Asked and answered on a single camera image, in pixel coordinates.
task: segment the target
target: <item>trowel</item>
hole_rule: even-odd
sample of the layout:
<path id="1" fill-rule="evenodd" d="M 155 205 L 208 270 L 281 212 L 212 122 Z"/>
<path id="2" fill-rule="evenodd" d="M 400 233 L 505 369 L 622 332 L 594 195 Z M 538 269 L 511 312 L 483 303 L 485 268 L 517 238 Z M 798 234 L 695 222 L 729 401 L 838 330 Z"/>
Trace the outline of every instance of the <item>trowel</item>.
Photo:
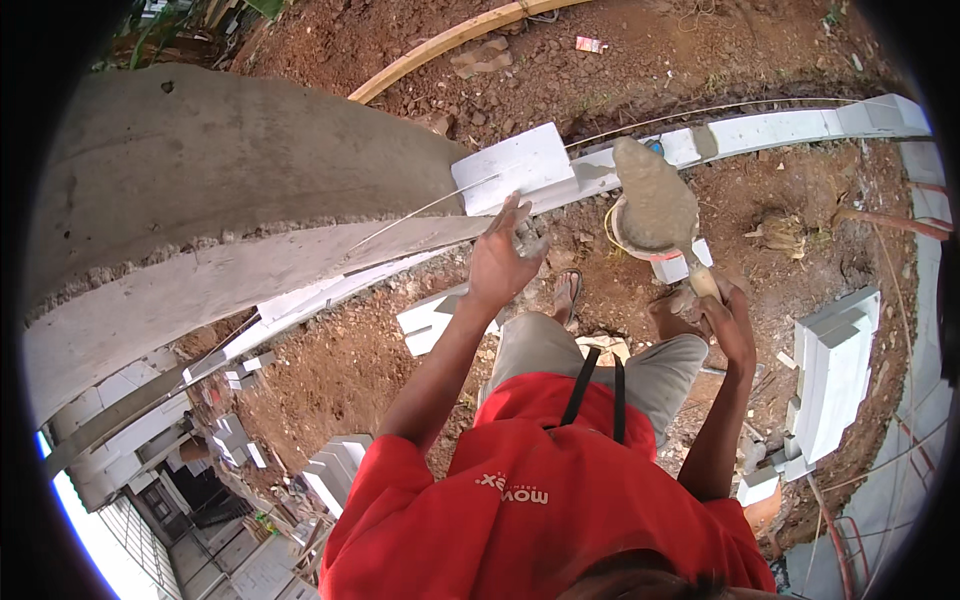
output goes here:
<path id="1" fill-rule="evenodd" d="M 615 225 L 617 237 L 640 254 L 682 252 L 693 292 L 723 302 L 713 274 L 693 252 L 699 206 L 677 168 L 630 136 L 613 141 L 613 163 L 626 200 Z"/>

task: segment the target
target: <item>red t-shirt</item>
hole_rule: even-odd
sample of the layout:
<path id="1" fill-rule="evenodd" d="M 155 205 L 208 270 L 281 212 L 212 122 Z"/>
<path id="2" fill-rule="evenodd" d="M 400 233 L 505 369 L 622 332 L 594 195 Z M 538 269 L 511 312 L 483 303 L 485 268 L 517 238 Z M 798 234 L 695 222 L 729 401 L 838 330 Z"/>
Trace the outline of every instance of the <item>red t-shirt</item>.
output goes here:
<path id="1" fill-rule="evenodd" d="M 377 438 L 327 542 L 321 596 L 554 598 L 629 549 L 656 550 L 688 581 L 775 591 L 736 500 L 698 502 L 654 464 L 632 406 L 624 444 L 611 439 L 610 389 L 591 383 L 572 425 L 542 428 L 560 423 L 573 383 L 539 372 L 497 387 L 442 481 L 411 442 Z"/>

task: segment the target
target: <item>khaki shorts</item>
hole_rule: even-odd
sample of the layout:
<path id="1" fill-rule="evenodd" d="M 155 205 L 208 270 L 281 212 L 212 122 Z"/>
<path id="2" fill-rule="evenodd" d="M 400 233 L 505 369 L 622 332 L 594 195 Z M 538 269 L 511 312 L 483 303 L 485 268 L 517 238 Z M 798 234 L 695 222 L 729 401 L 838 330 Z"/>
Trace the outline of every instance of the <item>khaki shorts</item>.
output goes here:
<path id="1" fill-rule="evenodd" d="M 708 351 L 703 338 L 683 333 L 624 364 L 627 403 L 650 419 L 657 447 L 666 442 L 663 432 L 684 404 Z M 540 312 L 523 313 L 503 325 L 493 374 L 480 388 L 478 402 L 516 375 L 554 372 L 576 377 L 583 366 L 584 356 L 563 325 Z M 613 390 L 613 367 L 595 368 L 590 381 Z"/>

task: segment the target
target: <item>wooden trowel handle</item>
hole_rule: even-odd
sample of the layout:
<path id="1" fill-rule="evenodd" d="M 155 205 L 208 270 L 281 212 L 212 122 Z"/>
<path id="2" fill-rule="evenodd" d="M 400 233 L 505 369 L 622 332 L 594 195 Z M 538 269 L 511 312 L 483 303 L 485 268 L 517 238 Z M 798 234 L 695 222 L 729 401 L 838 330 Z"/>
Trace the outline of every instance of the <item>wooden trowel handle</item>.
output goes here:
<path id="1" fill-rule="evenodd" d="M 713 280 L 713 274 L 707 267 L 698 265 L 690 269 L 690 287 L 693 288 L 693 293 L 699 298 L 713 296 L 723 304 L 720 290 L 717 289 L 717 282 Z"/>

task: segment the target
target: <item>wooden plank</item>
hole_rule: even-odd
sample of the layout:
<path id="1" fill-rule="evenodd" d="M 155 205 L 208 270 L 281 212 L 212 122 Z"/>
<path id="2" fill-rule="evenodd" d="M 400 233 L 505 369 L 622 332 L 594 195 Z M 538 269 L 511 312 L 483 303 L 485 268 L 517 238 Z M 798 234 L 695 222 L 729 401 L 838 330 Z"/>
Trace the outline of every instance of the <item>wooden plank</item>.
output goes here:
<path id="1" fill-rule="evenodd" d="M 356 91 L 348 97 L 350 100 L 355 100 L 360 104 L 366 104 L 372 100 L 374 96 L 407 73 L 429 60 L 435 59 L 447 50 L 456 48 L 465 41 L 491 32 L 498 27 L 509 25 L 523 17 L 552 11 L 581 2 L 589 2 L 589 0 L 529 0 L 522 3 L 514 2 L 513 4 L 484 12 L 479 16 L 464 21 L 456 27 L 446 30 L 438 36 L 428 39 L 399 59 L 394 60 L 390 66 L 374 75 L 372 79 L 358 87 Z"/>

